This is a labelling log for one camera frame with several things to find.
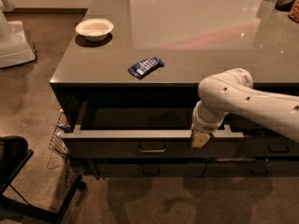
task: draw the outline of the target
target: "white bowl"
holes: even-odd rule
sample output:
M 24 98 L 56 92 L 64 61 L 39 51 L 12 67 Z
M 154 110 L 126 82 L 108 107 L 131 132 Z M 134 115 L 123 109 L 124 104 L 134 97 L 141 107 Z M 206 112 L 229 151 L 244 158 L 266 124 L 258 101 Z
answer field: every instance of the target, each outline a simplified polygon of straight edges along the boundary
M 106 19 L 88 19 L 76 26 L 76 32 L 85 36 L 89 41 L 104 40 L 112 29 L 112 22 Z

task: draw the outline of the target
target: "table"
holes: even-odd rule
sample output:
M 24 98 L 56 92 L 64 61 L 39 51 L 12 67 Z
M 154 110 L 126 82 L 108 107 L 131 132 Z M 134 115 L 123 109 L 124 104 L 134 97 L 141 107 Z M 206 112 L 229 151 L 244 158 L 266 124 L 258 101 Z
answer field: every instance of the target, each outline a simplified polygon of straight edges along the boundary
M 113 31 L 98 44 L 74 35 L 50 81 L 73 129 L 63 135 L 70 154 L 235 157 L 239 143 L 225 150 L 219 144 L 190 147 L 197 86 L 207 76 L 242 67 L 256 89 L 299 93 L 299 25 L 275 10 L 275 1 L 93 0 L 84 20 L 108 19 Z M 141 80 L 128 73 L 149 56 L 165 66 Z M 254 149 L 255 155 L 269 155 L 264 149 Z

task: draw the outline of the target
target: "concrete floor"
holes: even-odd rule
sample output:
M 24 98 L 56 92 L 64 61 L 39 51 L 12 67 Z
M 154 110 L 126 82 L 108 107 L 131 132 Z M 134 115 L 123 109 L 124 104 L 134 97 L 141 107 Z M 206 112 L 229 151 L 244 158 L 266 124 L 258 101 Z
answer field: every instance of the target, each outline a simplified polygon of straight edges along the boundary
M 31 204 L 57 211 L 76 170 L 87 188 L 77 192 L 63 223 L 298 223 L 299 177 L 96 180 L 80 162 L 70 168 L 50 145 L 61 114 L 49 82 L 82 15 L 7 17 L 23 21 L 38 52 L 36 62 L 0 69 L 0 135 L 23 136 L 35 153 L 13 182 Z M 21 200 L 12 189 L 5 195 Z M 0 223 L 43 222 L 0 210 Z

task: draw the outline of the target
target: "black cable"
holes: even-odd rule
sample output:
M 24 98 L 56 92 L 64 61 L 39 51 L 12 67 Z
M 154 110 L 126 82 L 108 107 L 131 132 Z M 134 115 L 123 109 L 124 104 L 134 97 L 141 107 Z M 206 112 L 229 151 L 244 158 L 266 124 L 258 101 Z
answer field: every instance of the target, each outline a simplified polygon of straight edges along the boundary
M 23 196 L 21 196 L 21 194 L 11 186 L 11 184 L 9 184 L 9 186 L 30 206 L 33 206 L 32 204 L 30 204 Z

